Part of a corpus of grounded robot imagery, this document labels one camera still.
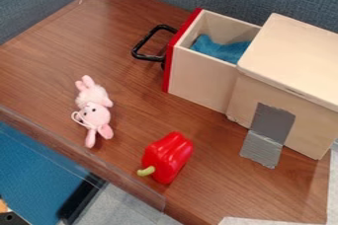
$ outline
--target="bunny ear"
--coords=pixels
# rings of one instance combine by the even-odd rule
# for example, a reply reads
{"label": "bunny ear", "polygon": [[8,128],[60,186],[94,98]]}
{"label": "bunny ear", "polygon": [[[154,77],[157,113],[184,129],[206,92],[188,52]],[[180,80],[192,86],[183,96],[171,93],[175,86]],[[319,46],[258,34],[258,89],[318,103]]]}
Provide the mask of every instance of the bunny ear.
{"label": "bunny ear", "polygon": [[88,134],[86,137],[86,141],[85,141],[85,145],[87,148],[93,148],[93,146],[95,145],[95,134],[96,134],[96,130],[95,129],[89,129],[88,130]]}
{"label": "bunny ear", "polygon": [[75,82],[75,86],[77,87],[77,89],[81,92],[87,89],[87,87],[83,84],[82,81],[76,81]]}
{"label": "bunny ear", "polygon": [[94,87],[95,86],[95,82],[94,80],[89,77],[88,75],[84,75],[82,77],[82,80],[83,80],[83,83],[88,87],[88,88],[91,88],[91,87]]}
{"label": "bunny ear", "polygon": [[107,108],[111,108],[113,104],[114,103],[111,100],[109,100],[108,97],[105,97],[104,99],[102,99],[102,105]]}
{"label": "bunny ear", "polygon": [[114,136],[112,128],[108,124],[104,124],[98,128],[99,134],[105,139],[111,139]]}

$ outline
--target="open drawer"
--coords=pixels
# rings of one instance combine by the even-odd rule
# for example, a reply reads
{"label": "open drawer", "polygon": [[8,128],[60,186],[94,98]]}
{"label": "open drawer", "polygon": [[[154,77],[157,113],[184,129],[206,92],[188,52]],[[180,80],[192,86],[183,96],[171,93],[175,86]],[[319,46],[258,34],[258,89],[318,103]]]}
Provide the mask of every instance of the open drawer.
{"label": "open drawer", "polygon": [[197,9],[169,42],[163,90],[225,113],[236,81],[236,65],[191,50],[200,35],[221,44],[251,41],[260,27]]}

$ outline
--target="blue fabric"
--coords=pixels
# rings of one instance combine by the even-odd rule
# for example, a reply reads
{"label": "blue fabric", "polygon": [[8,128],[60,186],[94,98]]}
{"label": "blue fabric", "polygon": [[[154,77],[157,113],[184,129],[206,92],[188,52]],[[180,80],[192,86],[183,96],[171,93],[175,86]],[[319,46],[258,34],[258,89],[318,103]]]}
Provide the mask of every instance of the blue fabric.
{"label": "blue fabric", "polygon": [[251,41],[218,44],[208,35],[200,35],[190,49],[213,56],[229,63],[237,64],[239,58],[250,45]]}
{"label": "blue fabric", "polygon": [[57,210],[82,183],[45,156],[63,166],[78,167],[0,122],[0,193],[13,210],[34,225],[56,224]]}

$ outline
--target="box lid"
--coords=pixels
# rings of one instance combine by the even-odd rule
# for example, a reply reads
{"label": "box lid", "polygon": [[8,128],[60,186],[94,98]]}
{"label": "box lid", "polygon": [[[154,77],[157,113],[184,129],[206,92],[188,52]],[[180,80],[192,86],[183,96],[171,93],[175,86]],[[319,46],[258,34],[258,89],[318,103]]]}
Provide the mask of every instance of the box lid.
{"label": "box lid", "polygon": [[238,62],[240,72],[338,112],[338,35],[272,14]]}

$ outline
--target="white box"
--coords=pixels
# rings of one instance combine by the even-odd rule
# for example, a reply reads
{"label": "white box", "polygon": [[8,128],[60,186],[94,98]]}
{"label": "white box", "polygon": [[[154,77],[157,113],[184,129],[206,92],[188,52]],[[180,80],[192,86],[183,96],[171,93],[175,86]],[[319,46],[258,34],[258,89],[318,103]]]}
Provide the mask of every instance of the white box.
{"label": "white box", "polygon": [[[252,40],[238,65],[190,50]],[[338,138],[338,35],[272,14],[258,26],[197,10],[168,45],[163,90],[250,128],[258,103],[296,116],[285,145],[322,158]]]}

